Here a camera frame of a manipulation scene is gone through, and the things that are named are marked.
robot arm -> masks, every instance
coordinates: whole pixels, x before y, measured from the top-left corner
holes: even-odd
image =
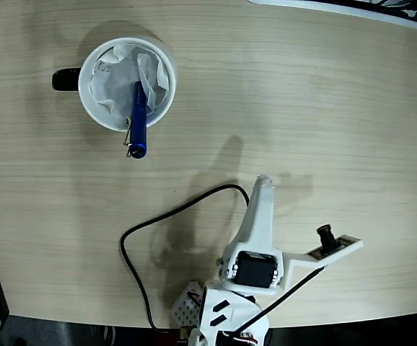
[[[273,182],[257,178],[244,220],[219,259],[223,287],[241,294],[273,295],[284,276],[282,251],[273,247]]]
[[[269,329],[267,316],[252,323],[238,337],[229,334],[262,311],[253,296],[273,295],[278,285],[288,291],[295,267],[324,267],[363,246],[360,239],[351,236],[335,239],[330,225],[320,227],[317,232],[321,246],[306,254],[282,252],[273,247],[273,184],[268,177],[259,176],[239,232],[217,261],[219,281],[207,281],[201,299],[196,302],[191,295],[199,295],[202,290],[189,288],[198,286],[190,283],[173,306],[173,317],[180,326],[190,327],[183,315],[197,316],[188,345],[245,345],[252,340],[251,345],[263,346]]]

white tissue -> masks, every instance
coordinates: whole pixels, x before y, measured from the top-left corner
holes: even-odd
[[[147,115],[152,114],[169,92],[167,69],[160,57],[139,45],[116,45],[96,62],[90,88],[96,102],[114,117],[131,116],[133,85],[141,81],[147,97]]]

cup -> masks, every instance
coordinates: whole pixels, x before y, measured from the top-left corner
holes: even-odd
[[[140,45],[157,54],[165,65],[169,78],[169,92],[164,102],[156,110],[146,117],[146,126],[152,126],[161,120],[169,110],[175,98],[177,86],[177,66],[175,59],[167,47],[159,40],[149,36],[120,37],[107,41],[95,48],[85,59],[81,68],[63,68],[53,74],[51,84],[60,92],[78,92],[80,101],[85,110],[94,121],[101,126],[118,132],[127,132],[128,125],[125,119],[111,116],[104,105],[95,101],[90,89],[93,69],[102,54],[115,45],[120,44]]]

black mug handle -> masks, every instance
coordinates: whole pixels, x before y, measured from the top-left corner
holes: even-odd
[[[79,90],[80,68],[63,68],[51,77],[51,86],[59,92],[76,92]]]

wood grain surface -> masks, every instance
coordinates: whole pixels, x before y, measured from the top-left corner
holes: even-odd
[[[76,93],[51,89],[54,71],[133,34],[164,42],[180,77],[141,161]],[[259,174],[276,186],[277,247],[316,247],[324,223],[366,244],[273,311],[273,327],[417,312],[417,31],[247,0],[0,0],[0,276],[13,314],[148,326],[120,235],[216,185],[251,191]],[[222,192],[127,241],[159,327],[190,279],[216,274],[244,210]]]

